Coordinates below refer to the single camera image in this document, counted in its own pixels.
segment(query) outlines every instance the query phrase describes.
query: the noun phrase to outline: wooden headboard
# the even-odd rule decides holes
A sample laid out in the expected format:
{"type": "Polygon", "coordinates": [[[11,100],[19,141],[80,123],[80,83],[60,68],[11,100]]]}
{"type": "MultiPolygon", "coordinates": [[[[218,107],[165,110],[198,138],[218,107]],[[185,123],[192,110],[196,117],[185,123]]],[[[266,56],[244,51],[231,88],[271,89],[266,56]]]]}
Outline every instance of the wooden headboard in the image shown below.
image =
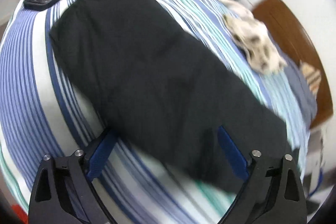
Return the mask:
{"type": "Polygon", "coordinates": [[[318,112],[310,128],[321,125],[333,115],[333,102],[321,60],[305,29],[281,0],[263,0],[252,12],[256,19],[265,23],[281,50],[297,65],[301,60],[321,71],[316,99],[318,112]]]}

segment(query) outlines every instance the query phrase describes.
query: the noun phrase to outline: mattress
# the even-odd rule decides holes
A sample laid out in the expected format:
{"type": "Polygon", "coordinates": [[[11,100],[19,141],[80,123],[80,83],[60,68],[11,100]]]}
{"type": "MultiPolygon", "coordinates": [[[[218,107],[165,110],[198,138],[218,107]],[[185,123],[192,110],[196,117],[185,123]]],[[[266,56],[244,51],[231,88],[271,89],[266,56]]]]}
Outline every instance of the mattress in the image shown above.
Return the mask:
{"type": "MultiPolygon", "coordinates": [[[[26,212],[43,155],[71,155],[105,126],[56,64],[48,36],[74,1],[36,12],[24,9],[21,0],[0,44],[0,167],[26,212]]],[[[285,73],[260,76],[251,70],[222,21],[223,14],[233,14],[217,0],[156,1],[286,122],[292,149],[300,149],[303,176],[309,131],[285,73]]],[[[121,140],[93,185],[118,223],[217,223],[235,198],[121,140]]]]}

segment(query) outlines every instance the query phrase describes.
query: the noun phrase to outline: blue gripper pad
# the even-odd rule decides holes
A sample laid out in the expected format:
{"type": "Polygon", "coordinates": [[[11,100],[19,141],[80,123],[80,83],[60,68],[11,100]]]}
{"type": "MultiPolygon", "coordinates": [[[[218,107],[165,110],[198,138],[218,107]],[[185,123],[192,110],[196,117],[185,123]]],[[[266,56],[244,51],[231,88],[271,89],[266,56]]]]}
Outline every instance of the blue gripper pad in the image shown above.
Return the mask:
{"type": "Polygon", "coordinates": [[[249,178],[247,161],[223,127],[218,128],[218,142],[224,150],[234,174],[244,181],[249,178]]]}
{"type": "Polygon", "coordinates": [[[114,131],[110,131],[107,133],[105,138],[101,141],[98,148],[92,155],[89,161],[89,171],[86,174],[86,178],[89,181],[92,181],[94,178],[100,176],[116,142],[117,135],[114,131]]]}

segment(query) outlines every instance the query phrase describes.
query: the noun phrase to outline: red object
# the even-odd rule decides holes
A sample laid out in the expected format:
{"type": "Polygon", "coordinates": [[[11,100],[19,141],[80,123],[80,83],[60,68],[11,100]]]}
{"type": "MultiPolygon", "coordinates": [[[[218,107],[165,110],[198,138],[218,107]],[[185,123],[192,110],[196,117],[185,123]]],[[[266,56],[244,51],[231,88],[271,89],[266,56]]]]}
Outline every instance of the red object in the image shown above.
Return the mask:
{"type": "Polygon", "coordinates": [[[16,213],[16,215],[23,221],[24,224],[28,224],[28,216],[24,212],[24,210],[21,208],[20,205],[12,205],[13,211],[16,213]]]}

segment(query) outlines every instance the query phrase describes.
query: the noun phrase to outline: striped fabric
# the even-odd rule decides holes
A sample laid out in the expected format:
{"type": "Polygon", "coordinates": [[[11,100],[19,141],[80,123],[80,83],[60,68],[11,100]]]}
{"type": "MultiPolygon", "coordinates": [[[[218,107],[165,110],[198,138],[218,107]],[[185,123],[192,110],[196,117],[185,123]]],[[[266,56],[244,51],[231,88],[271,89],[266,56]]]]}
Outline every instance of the striped fabric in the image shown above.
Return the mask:
{"type": "Polygon", "coordinates": [[[300,62],[300,71],[307,80],[309,90],[317,97],[322,80],[321,71],[306,62],[300,62]]]}
{"type": "MultiPolygon", "coordinates": [[[[57,66],[48,36],[75,0],[61,0],[42,12],[23,9],[22,1],[0,45],[0,166],[27,212],[42,156],[72,154],[98,136],[104,124],[57,66]]],[[[156,1],[286,121],[288,140],[300,148],[303,168],[309,132],[285,74],[261,77],[250,69],[222,21],[230,12],[217,0],[156,1]]],[[[217,223],[235,198],[122,141],[93,184],[118,223],[217,223]]]]}

